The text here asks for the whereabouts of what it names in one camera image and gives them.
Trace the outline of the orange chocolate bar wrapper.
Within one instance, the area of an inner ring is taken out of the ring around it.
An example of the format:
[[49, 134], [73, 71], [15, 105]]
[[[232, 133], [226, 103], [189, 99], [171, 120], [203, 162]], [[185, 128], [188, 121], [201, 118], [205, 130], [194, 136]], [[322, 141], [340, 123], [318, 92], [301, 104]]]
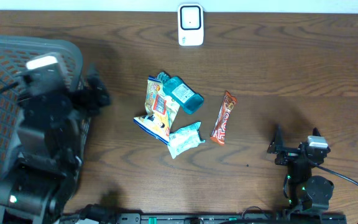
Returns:
[[231, 111], [237, 104], [237, 98], [225, 91], [222, 105], [219, 110], [218, 118], [215, 122], [210, 139], [219, 145], [225, 144], [226, 124], [230, 117]]

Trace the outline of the grey plastic mesh basket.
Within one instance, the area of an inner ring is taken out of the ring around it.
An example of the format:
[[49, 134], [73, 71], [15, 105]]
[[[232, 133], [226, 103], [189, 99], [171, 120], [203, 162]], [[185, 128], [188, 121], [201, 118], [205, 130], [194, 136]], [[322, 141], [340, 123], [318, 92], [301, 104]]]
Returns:
[[[0, 88], [19, 81], [25, 64], [39, 55], [60, 53], [67, 69], [65, 84], [71, 90], [86, 86], [81, 75], [83, 56], [80, 49], [69, 41], [0, 35]], [[17, 99], [24, 89], [15, 87], [0, 94], [0, 175], [14, 163], [21, 144], [15, 128], [23, 119]]]

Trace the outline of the yellow snack chip bag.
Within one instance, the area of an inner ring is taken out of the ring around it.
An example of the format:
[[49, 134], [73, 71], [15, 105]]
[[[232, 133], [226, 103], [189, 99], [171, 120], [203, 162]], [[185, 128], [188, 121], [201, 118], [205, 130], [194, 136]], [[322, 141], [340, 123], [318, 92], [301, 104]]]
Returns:
[[148, 77], [145, 97], [147, 114], [134, 118], [135, 124], [142, 130], [166, 145], [169, 143], [170, 129], [180, 109], [180, 104], [163, 91], [162, 80], [167, 81], [169, 78], [170, 75], [166, 72], [160, 72], [156, 77]]

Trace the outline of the mint green wipes pack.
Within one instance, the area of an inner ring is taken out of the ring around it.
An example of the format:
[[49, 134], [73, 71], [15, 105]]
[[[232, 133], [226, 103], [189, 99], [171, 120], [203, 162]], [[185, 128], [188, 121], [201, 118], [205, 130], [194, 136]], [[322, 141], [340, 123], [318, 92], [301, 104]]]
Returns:
[[181, 153], [205, 143], [200, 136], [200, 126], [201, 121], [197, 121], [170, 133], [167, 147], [173, 159]]

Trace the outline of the blue mouthwash bottle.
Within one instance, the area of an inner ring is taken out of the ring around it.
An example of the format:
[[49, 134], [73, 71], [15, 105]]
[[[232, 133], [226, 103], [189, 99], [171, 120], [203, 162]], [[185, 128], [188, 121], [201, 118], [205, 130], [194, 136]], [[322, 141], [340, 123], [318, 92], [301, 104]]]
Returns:
[[180, 77], [162, 79], [163, 91], [171, 96], [187, 114], [195, 113], [204, 102], [204, 98], [193, 91]]

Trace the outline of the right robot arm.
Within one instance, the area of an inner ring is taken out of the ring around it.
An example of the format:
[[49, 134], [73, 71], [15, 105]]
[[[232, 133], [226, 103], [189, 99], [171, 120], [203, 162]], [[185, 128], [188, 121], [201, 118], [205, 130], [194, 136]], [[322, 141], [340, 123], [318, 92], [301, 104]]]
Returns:
[[321, 214], [329, 208], [334, 184], [320, 175], [312, 174], [312, 169], [322, 164], [331, 152], [318, 129], [314, 128], [312, 135], [298, 147], [287, 147], [282, 130], [277, 126], [267, 152], [276, 155], [276, 165], [287, 167], [283, 192], [290, 207], [283, 211], [283, 218], [290, 220], [311, 216], [320, 220]]

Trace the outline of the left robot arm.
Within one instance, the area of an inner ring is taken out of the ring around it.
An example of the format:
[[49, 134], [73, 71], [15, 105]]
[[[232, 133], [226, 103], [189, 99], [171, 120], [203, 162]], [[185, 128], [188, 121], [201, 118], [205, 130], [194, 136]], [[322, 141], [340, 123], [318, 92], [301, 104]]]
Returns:
[[90, 119], [111, 103], [96, 66], [71, 90], [56, 65], [28, 70], [17, 157], [0, 176], [0, 223], [54, 223], [76, 192]]

